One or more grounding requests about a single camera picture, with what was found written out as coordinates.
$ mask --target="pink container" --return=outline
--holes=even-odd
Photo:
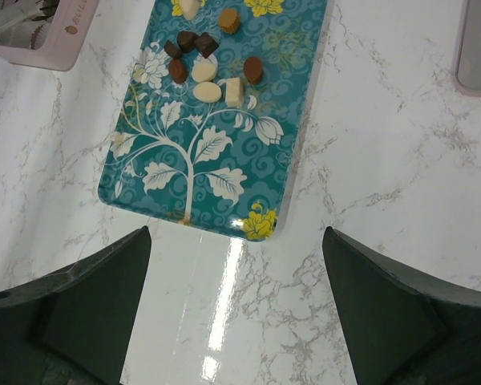
[[[46,40],[35,50],[0,45],[9,63],[68,71],[79,57],[99,0],[60,0]]]

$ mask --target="teal tray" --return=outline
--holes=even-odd
[[[99,182],[108,205],[250,241],[276,226],[296,143],[325,0],[202,0],[191,22],[179,0],[157,0]],[[217,24],[224,8],[238,10],[234,35]],[[195,83],[176,85],[163,46],[181,30],[207,31],[220,47],[208,60],[215,82],[241,77],[245,103],[204,104]],[[251,86],[242,67],[249,56],[264,63]],[[205,60],[184,56],[189,70]]]

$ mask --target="white chocolate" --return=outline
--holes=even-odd
[[[217,84],[204,82],[194,87],[194,97],[203,103],[215,103],[221,99],[223,93]]]
[[[241,78],[226,80],[226,105],[228,107],[241,107],[244,104],[244,88]]]
[[[192,78],[197,83],[210,82],[217,75],[217,67],[215,64],[207,61],[198,62],[192,69]]]
[[[180,0],[180,8],[186,20],[193,20],[200,10],[200,0]]]

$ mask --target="marble table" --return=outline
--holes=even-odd
[[[463,0],[329,1],[289,209],[260,244],[97,197],[152,6],[102,0],[67,73],[0,59],[0,290],[148,225],[125,385],[355,384],[327,225],[481,290],[481,99],[453,80]]]

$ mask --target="brown chocolate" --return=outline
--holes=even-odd
[[[173,78],[175,83],[182,84],[187,80],[188,72],[185,65],[179,59],[173,59],[169,63],[169,75]]]
[[[233,8],[227,8],[219,17],[219,27],[227,34],[235,34],[241,26],[239,13]]]
[[[250,84],[258,84],[262,81],[264,68],[262,61],[256,56],[251,56],[244,62],[244,75]]]
[[[168,54],[174,59],[179,59],[182,57],[181,49],[177,47],[175,44],[173,44],[172,42],[170,42],[169,40],[164,45],[164,51],[166,51],[166,54]]]
[[[178,47],[180,47],[182,52],[187,54],[194,49],[194,42],[197,38],[198,35],[194,32],[190,32],[188,30],[181,30],[176,37],[176,42],[178,43]]]
[[[201,36],[194,41],[194,45],[204,58],[210,56],[219,47],[216,40],[207,32],[201,34]]]

